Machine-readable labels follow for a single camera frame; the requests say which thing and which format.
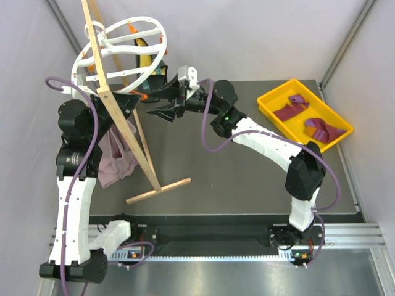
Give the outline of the pink sock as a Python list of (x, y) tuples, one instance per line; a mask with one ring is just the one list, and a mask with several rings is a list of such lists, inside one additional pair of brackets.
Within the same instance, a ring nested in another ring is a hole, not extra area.
[(138, 161), (115, 124), (98, 144), (102, 150), (98, 172), (102, 188), (107, 188), (134, 172)]

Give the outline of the maroon orange striped sock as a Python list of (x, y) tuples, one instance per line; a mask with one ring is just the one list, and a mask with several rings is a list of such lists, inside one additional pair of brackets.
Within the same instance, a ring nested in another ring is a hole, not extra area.
[(346, 133), (345, 129), (339, 129), (326, 123), (321, 118), (309, 118), (304, 122), (304, 132), (309, 137), (328, 144)]

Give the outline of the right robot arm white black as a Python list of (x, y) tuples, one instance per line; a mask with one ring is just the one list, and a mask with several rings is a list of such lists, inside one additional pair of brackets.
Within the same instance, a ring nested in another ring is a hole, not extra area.
[[(314, 223), (314, 208), (326, 169), (318, 146), (306, 145), (285, 139), (276, 133), (257, 125), (235, 104), (238, 96), (234, 86), (227, 80), (216, 82), (207, 78), (198, 82), (197, 90), (192, 89), (188, 80), (174, 78), (159, 89), (149, 92), (148, 97), (157, 102), (169, 101), (168, 105), (149, 110), (169, 122), (180, 118), (186, 111), (202, 113), (201, 142), (206, 142), (206, 126), (225, 142), (210, 152), (218, 152), (234, 142), (246, 146), (275, 162), (286, 172), (285, 188), (291, 196), (288, 237), (295, 244), (304, 243), (311, 235)], [(214, 115), (209, 123), (208, 115)]]

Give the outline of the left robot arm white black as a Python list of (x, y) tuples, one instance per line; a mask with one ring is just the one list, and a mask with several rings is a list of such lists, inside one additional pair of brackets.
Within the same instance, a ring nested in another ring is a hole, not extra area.
[(91, 198), (102, 157), (99, 144), (91, 140), (94, 134), (101, 140), (113, 124), (100, 98), (90, 99), (98, 126), (94, 126), (91, 109), (79, 99), (71, 99), (58, 109), (62, 131), (56, 157), (59, 209), (52, 252), (39, 267), (42, 278), (99, 284), (112, 254), (122, 244), (136, 243), (140, 236), (136, 218), (120, 214), (107, 222), (93, 241), (88, 239)]

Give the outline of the black yellow sock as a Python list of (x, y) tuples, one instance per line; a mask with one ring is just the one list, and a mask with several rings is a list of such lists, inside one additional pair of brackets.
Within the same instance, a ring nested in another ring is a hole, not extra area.
[[(148, 67), (152, 64), (155, 58), (156, 55), (137, 55), (136, 66), (138, 68)], [(167, 70), (167, 64), (161, 61), (152, 74), (148, 76), (140, 86), (138, 86), (137, 90), (141, 93), (147, 94), (167, 84)]]

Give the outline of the maroon sock flat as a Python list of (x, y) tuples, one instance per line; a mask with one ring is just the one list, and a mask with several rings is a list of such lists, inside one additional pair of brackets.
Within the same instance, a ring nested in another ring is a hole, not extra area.
[(296, 115), (299, 115), (301, 112), (305, 111), (307, 107), (304, 104), (299, 103), (291, 103), (286, 104), (280, 110), (276, 110), (273, 113), (279, 118), (281, 121), (287, 121)]

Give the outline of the yellow plastic tray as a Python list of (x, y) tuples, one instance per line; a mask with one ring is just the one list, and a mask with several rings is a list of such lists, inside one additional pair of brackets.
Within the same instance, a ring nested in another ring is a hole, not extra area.
[[(300, 94), (305, 100), (309, 102), (308, 108), (299, 115), (287, 120), (281, 121), (273, 113), (280, 110), (286, 104), (291, 104), (289, 96)], [(321, 152), (325, 152), (333, 147), (340, 140), (350, 135), (354, 128), (344, 118), (338, 115), (331, 109), (324, 101), (316, 96), (307, 86), (297, 79), (291, 79), (273, 90), (261, 95), (257, 98), (259, 110), (263, 113), (288, 139), (297, 141), (303, 144), (309, 141), (315, 142)], [(304, 122), (309, 118), (321, 118), (327, 124), (336, 128), (346, 130), (342, 136), (335, 139), (333, 142), (324, 144), (305, 134)]]

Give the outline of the purple sock piece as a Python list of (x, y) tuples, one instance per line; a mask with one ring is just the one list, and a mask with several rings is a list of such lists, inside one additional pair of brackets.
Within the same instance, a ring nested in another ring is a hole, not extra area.
[(305, 100), (300, 94), (289, 96), (289, 100), (292, 104), (301, 104), (305, 108), (308, 108), (309, 106), (309, 102)]

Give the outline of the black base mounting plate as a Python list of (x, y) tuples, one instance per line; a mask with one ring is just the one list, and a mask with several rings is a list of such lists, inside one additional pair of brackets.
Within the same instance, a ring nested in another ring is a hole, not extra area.
[(288, 222), (286, 215), (127, 215), (91, 216), (90, 224), (108, 225), (113, 220), (131, 221), (134, 228), (159, 230), (159, 239), (203, 239), (212, 241), (241, 240), (251, 237), (268, 244), (273, 238), (278, 245), (314, 246), (323, 238), (321, 222), (313, 222), (300, 232)]

